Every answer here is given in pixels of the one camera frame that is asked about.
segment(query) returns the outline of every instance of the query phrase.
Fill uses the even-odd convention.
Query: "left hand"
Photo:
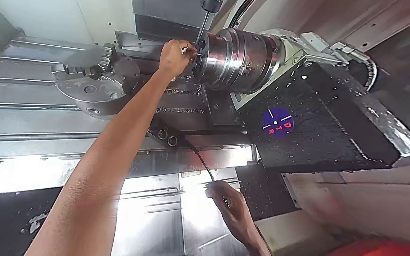
[[[188,50],[183,55],[181,50],[187,47]],[[159,61],[159,70],[166,72],[172,78],[183,73],[189,60],[197,55],[197,50],[188,41],[170,40],[164,44]]]

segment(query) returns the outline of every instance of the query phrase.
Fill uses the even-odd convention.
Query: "hole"
[[[170,137],[168,137],[167,144],[170,147],[174,147],[178,144],[178,140],[175,136],[170,136]]]
[[[84,88],[86,93],[93,93],[96,91],[96,87],[94,85],[88,85]]]
[[[158,131],[158,138],[159,139],[167,139],[168,133],[166,130]]]
[[[89,112],[94,113],[94,114],[98,114],[98,113],[99,113],[99,110],[97,110],[97,109],[95,109],[95,108],[86,108],[86,110],[88,110]]]

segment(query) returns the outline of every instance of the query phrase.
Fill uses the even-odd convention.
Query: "forearm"
[[[157,71],[105,127],[61,190],[27,255],[105,255],[111,250],[122,184],[172,78]]]
[[[271,253],[262,238],[252,245],[245,245],[250,256],[271,256]]]

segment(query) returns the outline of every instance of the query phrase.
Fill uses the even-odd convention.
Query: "hand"
[[[212,198],[233,236],[248,249],[250,255],[270,255],[265,241],[252,221],[243,195],[223,180],[206,185],[205,194]]]
[[[181,50],[187,47],[188,50],[183,55]],[[189,60],[197,55],[197,50],[188,41],[170,40],[164,44],[159,62],[159,70],[166,72],[167,75],[178,76],[183,73]]]

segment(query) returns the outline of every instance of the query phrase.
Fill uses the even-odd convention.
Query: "cable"
[[[199,157],[199,159],[202,161],[203,165],[205,166],[206,171],[208,172],[208,174],[209,174],[210,177],[211,177],[211,181],[214,181],[214,177],[213,177],[213,175],[211,174],[210,169],[208,169],[208,166],[206,166],[205,161],[202,159],[202,156],[200,156],[199,152],[194,152],[194,153],[195,153],[195,154]]]
[[[208,174],[211,177],[211,181],[214,181],[214,177],[213,174],[211,174],[210,169],[208,168],[208,166],[206,166],[205,161],[202,159],[202,156],[199,154],[198,149],[196,149],[196,147],[194,147],[189,141],[186,140],[186,143],[188,144],[188,147],[199,157],[199,159],[202,161],[202,164],[204,165],[206,171],[208,172]]]

